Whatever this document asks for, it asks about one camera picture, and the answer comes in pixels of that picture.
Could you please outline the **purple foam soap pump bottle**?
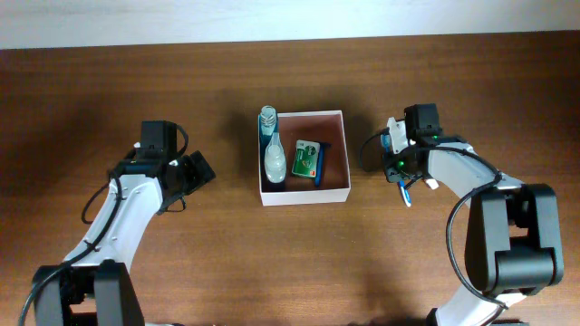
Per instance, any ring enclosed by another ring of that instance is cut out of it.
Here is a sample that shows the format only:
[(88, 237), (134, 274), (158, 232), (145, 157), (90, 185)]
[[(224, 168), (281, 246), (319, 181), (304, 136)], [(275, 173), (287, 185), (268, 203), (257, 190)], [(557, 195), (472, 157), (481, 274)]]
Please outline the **purple foam soap pump bottle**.
[(286, 159), (280, 134), (278, 132), (273, 133), (272, 138), (266, 147), (264, 167), (269, 189), (273, 192), (284, 191)]

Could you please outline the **blue disposable razor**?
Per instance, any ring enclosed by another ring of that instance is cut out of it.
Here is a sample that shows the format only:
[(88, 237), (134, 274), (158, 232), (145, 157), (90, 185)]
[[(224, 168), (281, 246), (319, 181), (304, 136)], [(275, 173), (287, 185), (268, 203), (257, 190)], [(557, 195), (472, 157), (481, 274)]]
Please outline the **blue disposable razor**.
[(316, 175), (314, 178), (314, 185), (316, 187), (321, 186), (323, 173), (324, 173), (324, 157), (325, 152), (331, 147), (330, 143), (320, 142), (320, 150), (318, 152), (317, 164), (316, 164)]

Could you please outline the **small toothpaste tube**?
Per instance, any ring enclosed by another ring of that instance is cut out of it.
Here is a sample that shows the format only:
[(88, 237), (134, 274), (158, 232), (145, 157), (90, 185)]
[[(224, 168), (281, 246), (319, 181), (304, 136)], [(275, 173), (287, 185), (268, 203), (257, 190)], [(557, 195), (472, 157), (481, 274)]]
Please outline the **small toothpaste tube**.
[(434, 178), (424, 178), (423, 182), (431, 190), (435, 190), (440, 186), (439, 182)]

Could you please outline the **teal mouthwash bottle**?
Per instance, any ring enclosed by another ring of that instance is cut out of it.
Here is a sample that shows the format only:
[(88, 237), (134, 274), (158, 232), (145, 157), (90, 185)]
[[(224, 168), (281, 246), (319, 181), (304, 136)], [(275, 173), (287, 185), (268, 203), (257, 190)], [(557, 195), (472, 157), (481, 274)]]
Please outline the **teal mouthwash bottle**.
[(277, 112), (273, 106), (264, 106), (259, 114), (260, 148), (265, 149), (277, 131)]

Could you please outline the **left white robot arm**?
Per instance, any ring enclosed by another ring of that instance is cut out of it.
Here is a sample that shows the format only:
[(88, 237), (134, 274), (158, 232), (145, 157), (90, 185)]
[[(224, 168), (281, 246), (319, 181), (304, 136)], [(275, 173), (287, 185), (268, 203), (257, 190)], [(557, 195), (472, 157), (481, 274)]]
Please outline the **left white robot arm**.
[(36, 271), (19, 324), (29, 312), (38, 325), (145, 324), (130, 269), (148, 224), (216, 176), (178, 137), (188, 134), (175, 122), (142, 122), (140, 141), (100, 189), (106, 199), (87, 233), (60, 264)]

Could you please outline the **blue toothbrush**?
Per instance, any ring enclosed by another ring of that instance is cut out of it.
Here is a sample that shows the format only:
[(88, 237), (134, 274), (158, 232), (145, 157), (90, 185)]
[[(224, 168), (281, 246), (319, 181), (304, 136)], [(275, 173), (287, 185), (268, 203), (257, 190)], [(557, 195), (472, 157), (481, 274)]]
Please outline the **blue toothbrush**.
[(391, 153), (386, 148), (386, 145), (387, 145), (386, 135), (387, 135), (387, 133), (385, 133), (384, 135), (381, 136), (381, 143), (385, 149), (385, 153), (382, 156), (383, 161), (384, 161), (383, 165), (384, 165), (385, 176), (386, 176), (388, 182), (393, 183), (397, 186), (404, 205), (406, 207), (411, 207), (411, 195), (409, 194), (409, 188), (407, 187), (407, 184), (406, 184), (406, 181), (410, 180), (410, 177), (402, 171), (402, 168), (404, 167), (404, 163), (400, 160), (395, 161), (390, 166), (388, 166), (385, 163), (385, 161), (388, 158), (395, 157), (395, 154)]

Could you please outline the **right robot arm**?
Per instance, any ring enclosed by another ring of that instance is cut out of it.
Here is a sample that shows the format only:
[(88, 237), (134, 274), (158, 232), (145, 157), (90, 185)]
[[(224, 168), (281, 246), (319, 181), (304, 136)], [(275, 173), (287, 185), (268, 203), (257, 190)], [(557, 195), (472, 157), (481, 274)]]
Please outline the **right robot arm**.
[(460, 286), (430, 311), (429, 325), (491, 325), (511, 306), (564, 276), (556, 193), (526, 184), (479, 156), (459, 136), (446, 136), (433, 103), (405, 108), (380, 134), (386, 179), (405, 206), (422, 180), (448, 187), (458, 202), (445, 226), (445, 245)]

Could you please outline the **pink cardboard box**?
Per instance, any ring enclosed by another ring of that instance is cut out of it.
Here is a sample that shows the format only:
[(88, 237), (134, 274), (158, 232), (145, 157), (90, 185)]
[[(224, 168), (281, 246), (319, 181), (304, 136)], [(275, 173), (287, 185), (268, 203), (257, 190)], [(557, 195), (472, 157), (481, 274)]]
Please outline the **pink cardboard box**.
[[(264, 164), (258, 162), (258, 189), (263, 206), (292, 206), (340, 203), (351, 191), (350, 166), (339, 110), (280, 112), (278, 132), (286, 159), (284, 188), (272, 188), (266, 178)], [(292, 173), (296, 142), (307, 140), (324, 144), (322, 177), (319, 185), (312, 178)]]

